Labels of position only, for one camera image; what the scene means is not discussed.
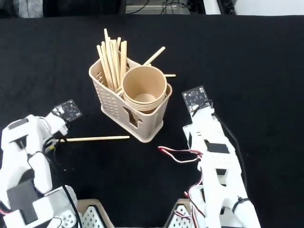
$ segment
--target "utensil holder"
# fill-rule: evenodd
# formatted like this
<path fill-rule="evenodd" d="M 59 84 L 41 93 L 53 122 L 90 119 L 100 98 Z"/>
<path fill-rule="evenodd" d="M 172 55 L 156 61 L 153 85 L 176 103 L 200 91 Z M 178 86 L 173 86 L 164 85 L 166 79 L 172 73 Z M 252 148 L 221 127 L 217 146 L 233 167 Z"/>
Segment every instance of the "utensil holder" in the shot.
<path fill-rule="evenodd" d="M 127 59 L 130 68 L 140 64 Z M 89 69 L 95 90 L 97 92 L 101 111 L 113 121 L 121 125 L 139 141 L 148 143 L 163 126 L 163 116 L 168 100 L 172 94 L 171 85 L 167 84 L 166 97 L 163 102 L 150 114 L 137 111 L 128 105 L 122 98 L 107 87 L 104 71 L 100 60 L 97 60 Z"/>

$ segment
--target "robotic arm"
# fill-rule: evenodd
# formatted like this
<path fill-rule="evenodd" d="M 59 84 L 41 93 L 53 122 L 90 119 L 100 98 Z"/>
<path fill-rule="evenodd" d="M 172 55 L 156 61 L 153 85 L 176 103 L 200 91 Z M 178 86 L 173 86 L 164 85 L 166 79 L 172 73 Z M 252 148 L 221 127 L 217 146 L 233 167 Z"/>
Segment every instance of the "robotic arm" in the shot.
<path fill-rule="evenodd" d="M 64 189 L 51 191 L 52 179 L 45 153 L 58 143 L 56 136 L 68 133 L 69 122 L 80 116 L 74 102 L 69 100 L 56 106 L 46 117 L 29 115 L 2 131 L 0 204 L 5 207 L 2 212 L 10 212 L 4 217 L 8 228 L 36 227 L 72 210 Z M 22 175 L 29 170 L 33 170 L 34 177 L 20 183 Z M 76 204 L 73 189 L 68 187 L 68 192 Z"/>
<path fill-rule="evenodd" d="M 179 161 L 169 153 L 175 150 L 159 149 L 179 163 L 199 161 L 201 179 L 185 193 L 192 208 L 191 228 L 260 228 L 241 177 L 235 148 L 222 127 L 232 133 L 215 115 L 213 103 L 202 86 L 182 95 L 192 118 L 192 123 L 183 127 L 189 150 L 182 151 L 195 153 L 197 158 Z"/>

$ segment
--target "black surface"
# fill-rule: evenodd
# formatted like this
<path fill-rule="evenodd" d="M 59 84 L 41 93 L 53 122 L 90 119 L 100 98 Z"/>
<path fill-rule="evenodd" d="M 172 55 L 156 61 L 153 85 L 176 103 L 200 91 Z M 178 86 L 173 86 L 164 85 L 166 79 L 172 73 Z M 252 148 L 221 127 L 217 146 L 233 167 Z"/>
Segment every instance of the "black surface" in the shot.
<path fill-rule="evenodd" d="M 3 19 L 0 127 L 28 114 L 47 115 L 54 105 L 73 99 L 83 116 L 73 122 L 69 137 L 127 134 L 101 113 L 88 76 L 103 28 L 112 38 L 128 40 L 128 56 L 140 63 L 166 46 L 153 64 L 177 76 L 168 78 L 173 95 L 154 140 L 61 144 L 57 175 L 79 199 L 99 199 L 116 226 L 164 225 L 199 172 L 196 164 L 177 164 L 156 147 L 187 147 L 182 127 L 190 116 L 181 93 L 204 85 L 217 115 L 239 140 L 248 195 L 262 227 L 299 226 L 304 213 L 303 24 L 304 17 Z"/>

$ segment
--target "chopstick lying on table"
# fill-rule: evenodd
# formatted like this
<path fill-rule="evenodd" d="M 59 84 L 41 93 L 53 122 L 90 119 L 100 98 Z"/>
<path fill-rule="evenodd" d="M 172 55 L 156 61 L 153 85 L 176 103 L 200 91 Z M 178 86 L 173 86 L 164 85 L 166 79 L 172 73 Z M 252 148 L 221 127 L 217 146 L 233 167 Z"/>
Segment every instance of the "chopstick lying on table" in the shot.
<path fill-rule="evenodd" d="M 83 141 L 96 141 L 96 140 L 116 140 L 116 139 L 129 139 L 130 136 L 105 136 L 105 137 L 88 137 L 88 138 L 71 138 L 66 139 L 68 142 L 83 142 Z"/>

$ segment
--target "circuit board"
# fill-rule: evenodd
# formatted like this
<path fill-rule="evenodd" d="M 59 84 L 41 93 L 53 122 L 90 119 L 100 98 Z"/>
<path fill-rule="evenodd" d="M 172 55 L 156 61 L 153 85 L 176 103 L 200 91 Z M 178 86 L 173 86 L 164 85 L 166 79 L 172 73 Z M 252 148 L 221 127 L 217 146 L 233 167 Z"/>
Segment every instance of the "circuit board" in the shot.
<path fill-rule="evenodd" d="M 208 100 L 207 94 L 202 85 L 183 92 L 182 97 L 184 98 L 189 113 L 193 112 L 201 103 Z M 201 108 L 207 106 L 210 106 L 210 104 L 206 103 Z"/>
<path fill-rule="evenodd" d="M 57 105 L 55 108 L 69 122 L 82 116 L 82 113 L 79 111 L 73 100 L 68 100 L 62 104 Z"/>

